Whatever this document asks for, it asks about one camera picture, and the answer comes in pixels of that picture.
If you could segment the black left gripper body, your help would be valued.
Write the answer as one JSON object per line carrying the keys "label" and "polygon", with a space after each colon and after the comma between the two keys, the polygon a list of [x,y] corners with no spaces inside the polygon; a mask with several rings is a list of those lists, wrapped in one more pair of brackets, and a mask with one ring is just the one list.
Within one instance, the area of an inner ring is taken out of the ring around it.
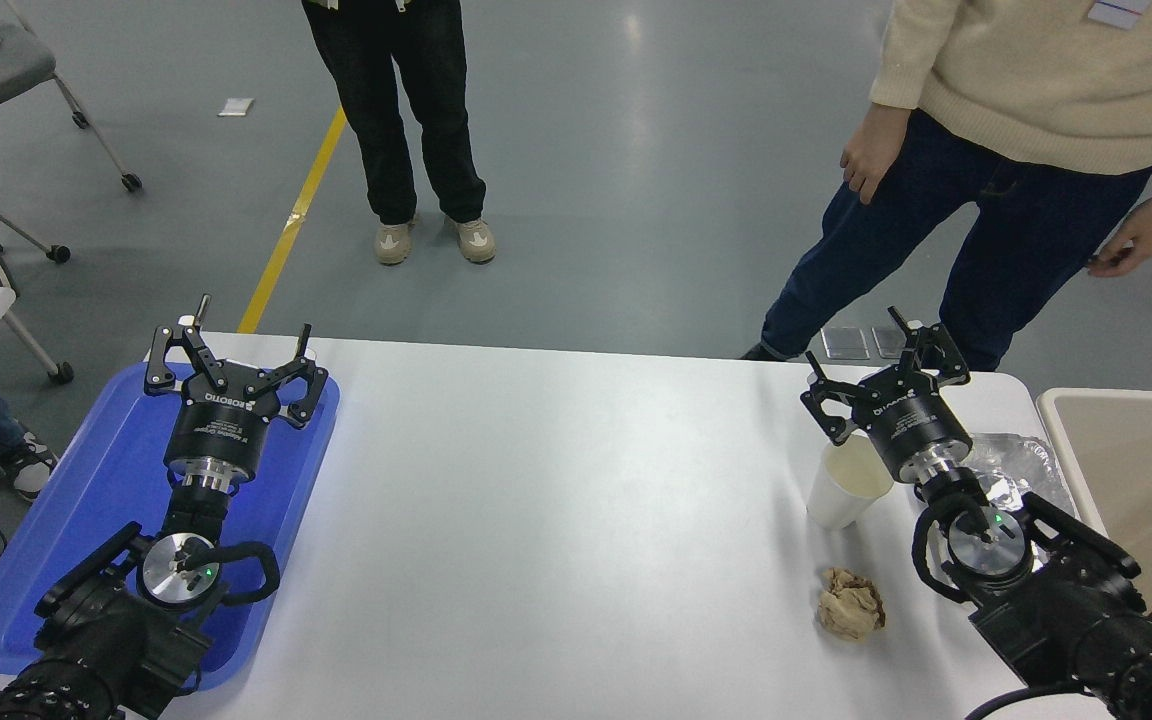
{"label": "black left gripper body", "polygon": [[270,420],[282,410],[282,402],[270,391],[243,400],[243,384],[212,389],[205,377],[184,382],[182,406],[164,455],[164,464],[174,473],[185,473],[188,461],[212,457],[236,469],[238,477],[255,477],[262,461]]}

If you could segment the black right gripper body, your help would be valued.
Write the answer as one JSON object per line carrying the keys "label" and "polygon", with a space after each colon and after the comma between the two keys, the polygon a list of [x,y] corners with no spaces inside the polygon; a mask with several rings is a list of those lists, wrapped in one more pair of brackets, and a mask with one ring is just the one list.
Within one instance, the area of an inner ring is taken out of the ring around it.
{"label": "black right gripper body", "polygon": [[933,378],[900,381],[869,376],[861,382],[858,429],[863,430],[895,480],[920,480],[919,456],[967,458],[972,438],[940,396]]}

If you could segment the person's right hand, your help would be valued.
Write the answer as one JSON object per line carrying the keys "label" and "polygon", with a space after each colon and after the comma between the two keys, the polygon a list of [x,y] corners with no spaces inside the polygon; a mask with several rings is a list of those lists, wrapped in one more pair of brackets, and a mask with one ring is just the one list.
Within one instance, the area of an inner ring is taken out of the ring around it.
{"label": "person's right hand", "polygon": [[882,179],[899,158],[911,114],[914,109],[872,103],[850,141],[846,142],[838,167],[844,173],[846,187],[858,196],[861,205],[873,200]]}

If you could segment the person's left hand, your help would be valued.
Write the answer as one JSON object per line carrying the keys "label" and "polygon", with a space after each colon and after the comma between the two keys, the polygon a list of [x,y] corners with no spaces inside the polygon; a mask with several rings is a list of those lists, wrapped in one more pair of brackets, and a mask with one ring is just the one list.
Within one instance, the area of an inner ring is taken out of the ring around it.
{"label": "person's left hand", "polygon": [[1117,232],[1087,263],[1098,278],[1123,276],[1152,259],[1152,197],[1130,210]]}

